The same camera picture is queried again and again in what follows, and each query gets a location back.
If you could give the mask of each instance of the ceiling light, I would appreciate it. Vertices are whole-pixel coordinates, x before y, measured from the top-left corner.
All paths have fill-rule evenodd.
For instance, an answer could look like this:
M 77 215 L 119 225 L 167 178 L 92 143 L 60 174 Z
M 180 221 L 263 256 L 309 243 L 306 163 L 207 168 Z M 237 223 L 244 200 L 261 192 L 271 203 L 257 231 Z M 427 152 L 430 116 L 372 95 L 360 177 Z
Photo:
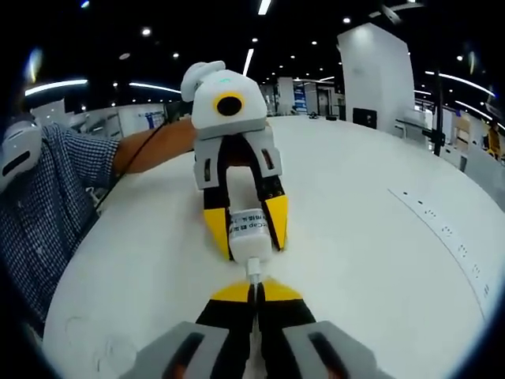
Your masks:
M 427 75 L 435 75 L 435 73 L 432 72 L 432 71 L 425 71 L 425 73 Z M 445 73 L 441 73 L 440 76 L 441 77 L 446 77 L 447 79 L 452 79 L 453 81 L 459 81 L 461 83 L 470 85 L 470 86 L 472 86 L 472 87 L 474 87 L 476 89 L 480 89 L 482 92 L 486 92 L 488 95 L 491 95 L 492 97 L 496 97 L 496 95 L 493 92 L 489 91 L 487 88 L 484 88 L 484 87 L 482 87 L 482 86 L 480 86 L 478 84 L 472 83 L 471 81 L 467 81 L 465 79 L 462 79 L 461 77 L 453 77 L 452 75 L 447 75 Z
M 177 89 L 172 89 L 172 88 L 167 88 L 167 87 L 160 87 L 158 85 L 152 85 L 152 84 L 133 83 L 132 82 L 129 85 L 132 86 L 132 87 L 143 87 L 143 88 L 151 88 L 151 89 L 161 89 L 162 91 L 181 93 L 181 91 L 178 91 Z
M 254 49 L 249 49 L 249 51 L 247 52 L 247 57 L 245 58 L 244 72 L 242 73 L 242 75 L 244 75 L 245 77 L 247 77 L 247 70 L 249 69 L 249 65 L 251 64 L 251 59 L 253 58 L 253 52 Z
M 258 14 L 264 16 L 268 12 L 268 7 L 270 6 L 271 0 L 262 0 Z
M 465 104 L 465 103 L 462 103 L 461 101 L 455 101 L 456 103 L 458 103 L 459 105 L 463 105 L 464 107 L 467 107 L 468 109 L 471 109 L 472 111 L 475 111 L 477 112 L 478 114 L 481 114 L 483 115 L 484 117 L 486 117 L 488 120 L 492 120 L 492 117 L 488 114 L 485 114 L 484 112 L 481 112 L 479 111 L 478 109 L 474 108 L 474 107 L 471 107 L 470 105 L 468 104 Z
M 33 95 L 34 93 L 37 92 L 42 92 L 46 91 L 47 89 L 53 89 L 53 88 L 58 88 L 58 87 L 65 87 L 68 85 L 80 85 L 80 84 L 87 84 L 88 80 L 87 79 L 78 79 L 75 81 L 58 81 L 56 83 L 49 83 L 49 84 L 44 84 L 40 85 L 38 87 L 30 88 L 24 91 L 25 96 L 30 96 Z

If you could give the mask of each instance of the gripper jaw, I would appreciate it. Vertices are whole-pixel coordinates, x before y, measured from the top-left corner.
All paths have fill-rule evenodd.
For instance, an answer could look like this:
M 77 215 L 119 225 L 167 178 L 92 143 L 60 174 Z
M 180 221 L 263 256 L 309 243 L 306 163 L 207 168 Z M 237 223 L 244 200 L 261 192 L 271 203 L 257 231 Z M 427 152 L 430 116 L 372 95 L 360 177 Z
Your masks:
M 230 198 L 226 183 L 226 170 L 234 161 L 250 166 L 272 242 L 277 250 L 283 250 L 288 200 L 279 178 L 281 160 L 270 128 L 197 141 L 195 154 L 196 182 L 204 191 L 205 222 L 226 259 L 234 259 L 228 244 Z

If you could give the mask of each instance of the checkered shirt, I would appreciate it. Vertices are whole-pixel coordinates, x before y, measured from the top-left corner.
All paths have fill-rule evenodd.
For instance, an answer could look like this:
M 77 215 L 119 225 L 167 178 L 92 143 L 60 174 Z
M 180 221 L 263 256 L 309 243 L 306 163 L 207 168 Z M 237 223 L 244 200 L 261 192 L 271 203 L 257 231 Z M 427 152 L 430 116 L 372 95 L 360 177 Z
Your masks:
M 43 128 L 43 138 L 37 165 L 0 194 L 0 259 L 39 325 L 95 213 L 85 188 L 111 184 L 119 143 L 56 124 Z

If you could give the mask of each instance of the white pillar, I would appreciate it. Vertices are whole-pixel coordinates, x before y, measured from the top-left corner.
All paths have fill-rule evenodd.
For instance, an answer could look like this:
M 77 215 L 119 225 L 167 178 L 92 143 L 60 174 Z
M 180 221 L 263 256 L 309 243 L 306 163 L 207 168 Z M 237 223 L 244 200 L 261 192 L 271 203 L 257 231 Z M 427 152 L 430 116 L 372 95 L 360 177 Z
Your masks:
M 294 105 L 294 88 L 292 77 L 280 77 L 279 86 L 279 109 L 280 114 L 290 114 Z
M 373 24 L 364 24 L 339 36 L 346 117 L 353 109 L 377 112 L 377 129 L 401 136 L 395 119 L 414 106 L 413 73 L 409 49 L 403 41 Z

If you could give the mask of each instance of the desk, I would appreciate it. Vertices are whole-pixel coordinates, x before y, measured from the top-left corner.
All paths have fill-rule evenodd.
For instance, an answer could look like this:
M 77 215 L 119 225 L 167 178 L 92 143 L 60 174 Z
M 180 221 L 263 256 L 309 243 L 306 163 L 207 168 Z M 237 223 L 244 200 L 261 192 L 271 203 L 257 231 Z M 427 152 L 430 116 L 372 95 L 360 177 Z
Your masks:
M 503 212 L 463 173 L 397 137 L 306 116 L 269 122 L 290 210 L 286 251 L 264 272 L 299 290 L 317 320 L 374 350 L 390 375 L 447 377 L 484 321 L 455 260 L 388 189 L 429 199 L 469 236 L 469 249 L 485 254 L 496 281 Z M 65 377 L 99 377 L 92 356 L 106 334 L 121 333 L 140 350 L 196 320 L 213 292 L 245 277 L 204 225 L 193 162 L 186 154 L 120 183 L 65 270 L 43 340 Z M 257 206 L 248 169 L 230 169 L 228 182 L 232 209 Z

